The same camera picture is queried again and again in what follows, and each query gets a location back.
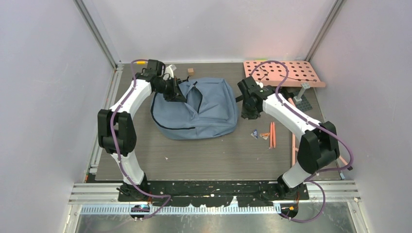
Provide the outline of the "orange triangular sticker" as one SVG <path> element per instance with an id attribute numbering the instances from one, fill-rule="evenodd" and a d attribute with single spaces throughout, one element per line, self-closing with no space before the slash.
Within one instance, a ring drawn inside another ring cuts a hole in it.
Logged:
<path id="1" fill-rule="evenodd" d="M 270 137 L 270 133 L 260 133 L 259 136 L 264 140 L 267 140 Z"/>

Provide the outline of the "orange pencil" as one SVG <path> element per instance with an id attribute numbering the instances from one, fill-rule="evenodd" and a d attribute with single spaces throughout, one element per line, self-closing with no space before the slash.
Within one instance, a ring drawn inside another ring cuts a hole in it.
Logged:
<path id="1" fill-rule="evenodd" d="M 273 134 L 274 134 L 274 123 L 271 122 L 270 123 L 270 149 L 272 149 L 274 147 L 274 140 L 273 140 Z"/>
<path id="2" fill-rule="evenodd" d="M 275 122 L 274 123 L 274 134 L 273 134 L 273 140 L 274 140 L 274 147 L 273 149 L 276 147 L 276 134 L 275 134 Z"/>

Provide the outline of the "blue grey student backpack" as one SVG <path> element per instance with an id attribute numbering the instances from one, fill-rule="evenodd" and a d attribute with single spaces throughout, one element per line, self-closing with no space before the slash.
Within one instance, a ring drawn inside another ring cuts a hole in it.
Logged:
<path id="1" fill-rule="evenodd" d="M 234 91 L 222 78 L 199 78 L 179 84 L 186 102 L 166 101 L 156 93 L 151 116 L 161 133 L 172 140 L 197 140 L 232 133 L 239 119 Z"/>

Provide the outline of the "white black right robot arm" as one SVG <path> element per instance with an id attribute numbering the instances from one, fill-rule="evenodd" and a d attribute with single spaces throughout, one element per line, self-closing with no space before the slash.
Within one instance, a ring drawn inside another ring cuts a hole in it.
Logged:
<path id="1" fill-rule="evenodd" d="M 299 137 L 297 161 L 278 177 L 275 191 L 279 197 L 290 199 L 297 187 L 317 171 L 340 156 L 336 127 L 321 123 L 292 106 L 277 89 L 258 84 L 252 77 L 238 82 L 242 101 L 241 117 L 257 119 L 261 112 L 271 115 Z"/>

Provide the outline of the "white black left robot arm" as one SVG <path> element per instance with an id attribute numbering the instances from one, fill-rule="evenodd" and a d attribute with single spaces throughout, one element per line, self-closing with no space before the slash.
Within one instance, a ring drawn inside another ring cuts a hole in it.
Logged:
<path id="1" fill-rule="evenodd" d="M 115 159 L 123 182 L 132 186 L 130 194 L 138 201 L 145 200 L 149 188 L 143 184 L 146 175 L 135 155 L 137 143 L 133 118 L 142 103 L 153 93 L 160 93 L 167 101 L 185 102 L 186 98 L 175 77 L 175 65 L 158 60 L 137 59 L 132 64 L 144 63 L 141 72 L 132 71 L 132 80 L 122 97 L 109 109 L 98 112 L 98 143 Z"/>

